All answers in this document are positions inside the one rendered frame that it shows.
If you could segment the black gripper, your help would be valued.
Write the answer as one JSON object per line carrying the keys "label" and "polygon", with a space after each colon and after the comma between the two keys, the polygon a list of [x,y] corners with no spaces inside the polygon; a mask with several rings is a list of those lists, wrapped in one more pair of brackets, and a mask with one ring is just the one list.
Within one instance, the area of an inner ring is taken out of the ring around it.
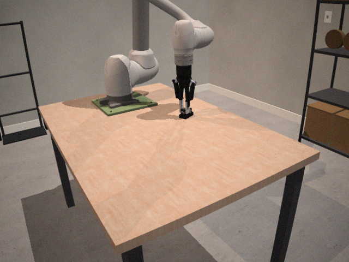
{"label": "black gripper", "polygon": [[[173,79],[174,91],[176,98],[179,99],[179,112],[184,108],[183,92],[185,88],[185,113],[190,112],[190,101],[194,98],[194,90],[196,81],[192,81],[191,78],[191,65],[189,66],[178,66],[176,65],[176,79]],[[181,77],[186,76],[186,77]],[[179,83],[179,85],[178,85]],[[191,86],[190,86],[191,83]],[[190,87],[190,90],[189,90]]]}

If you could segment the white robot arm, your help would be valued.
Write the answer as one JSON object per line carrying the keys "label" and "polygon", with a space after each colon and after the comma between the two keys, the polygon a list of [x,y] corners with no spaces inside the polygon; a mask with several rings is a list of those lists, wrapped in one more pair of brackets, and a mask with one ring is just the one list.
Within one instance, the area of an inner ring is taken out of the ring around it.
{"label": "white robot arm", "polygon": [[193,50],[208,46],[214,39],[210,27],[193,20],[168,0],[132,0],[133,48],[128,57],[113,55],[106,60],[104,80],[107,97],[99,100],[100,105],[110,105],[110,109],[114,109],[139,103],[131,88],[151,80],[159,71],[158,61],[149,49],[149,3],[178,20],[172,33],[175,65],[192,65]]}

